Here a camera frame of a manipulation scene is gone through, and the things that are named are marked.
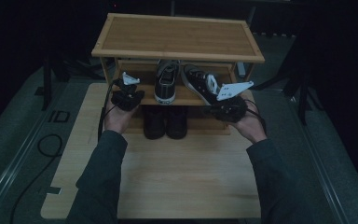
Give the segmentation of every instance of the shoe rack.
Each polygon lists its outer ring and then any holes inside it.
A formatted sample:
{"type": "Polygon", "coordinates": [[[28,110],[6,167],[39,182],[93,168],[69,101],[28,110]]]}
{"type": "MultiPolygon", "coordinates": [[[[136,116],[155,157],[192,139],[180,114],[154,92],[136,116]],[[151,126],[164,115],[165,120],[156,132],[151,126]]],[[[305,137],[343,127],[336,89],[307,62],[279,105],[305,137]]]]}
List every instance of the shoe rack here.
{"type": "MultiPolygon", "coordinates": [[[[249,78],[255,63],[263,63],[252,33],[245,21],[199,18],[108,14],[105,25],[91,53],[100,57],[107,83],[123,72],[140,78],[137,91],[145,91],[141,105],[156,105],[154,84],[159,59],[193,63],[216,74],[216,81],[237,82],[236,62],[249,63],[249,78]],[[110,75],[105,58],[115,58],[116,70],[110,75]]],[[[223,122],[202,113],[203,101],[182,82],[175,85],[172,105],[189,105],[187,134],[229,134],[223,122]]],[[[141,110],[133,116],[127,133],[142,133],[141,110]]]]}

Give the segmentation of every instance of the shoe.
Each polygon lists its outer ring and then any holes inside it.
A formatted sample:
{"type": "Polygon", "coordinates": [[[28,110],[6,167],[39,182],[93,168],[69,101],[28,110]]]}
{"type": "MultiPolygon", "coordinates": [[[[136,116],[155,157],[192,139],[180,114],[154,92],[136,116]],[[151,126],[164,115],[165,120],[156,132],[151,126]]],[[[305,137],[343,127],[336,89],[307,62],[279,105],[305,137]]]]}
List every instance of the shoe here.
{"type": "Polygon", "coordinates": [[[165,111],[160,105],[142,105],[144,114],[144,135],[148,139],[158,139],[165,134],[165,111]]]}
{"type": "Polygon", "coordinates": [[[158,62],[155,98],[160,105],[170,105],[175,99],[175,80],[179,72],[179,61],[160,60],[158,62]]]}
{"type": "Polygon", "coordinates": [[[184,138],[187,134],[186,105],[170,105],[167,108],[166,134],[172,139],[184,138]]]}
{"type": "Polygon", "coordinates": [[[182,80],[189,89],[195,92],[206,105],[217,102],[220,88],[214,75],[205,73],[194,64],[187,64],[182,70],[182,80]]]}

